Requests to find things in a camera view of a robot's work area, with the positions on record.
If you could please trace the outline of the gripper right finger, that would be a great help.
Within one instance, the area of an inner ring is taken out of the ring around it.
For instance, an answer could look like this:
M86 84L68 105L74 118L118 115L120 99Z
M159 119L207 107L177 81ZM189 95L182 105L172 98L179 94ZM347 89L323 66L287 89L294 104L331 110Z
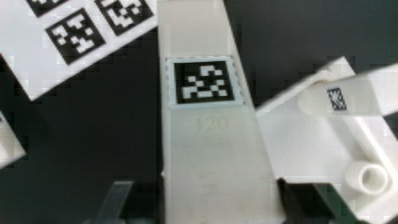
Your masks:
M278 178L276 189L282 224L369 224L355 217L330 183L289 183Z

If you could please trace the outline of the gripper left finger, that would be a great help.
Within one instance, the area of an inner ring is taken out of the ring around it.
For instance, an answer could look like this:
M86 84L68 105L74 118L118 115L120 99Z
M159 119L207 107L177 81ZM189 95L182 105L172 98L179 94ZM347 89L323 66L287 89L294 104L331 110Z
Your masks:
M148 217L120 216L132 185L131 180L116 180L111 183L95 216L81 224L154 224L154 219Z

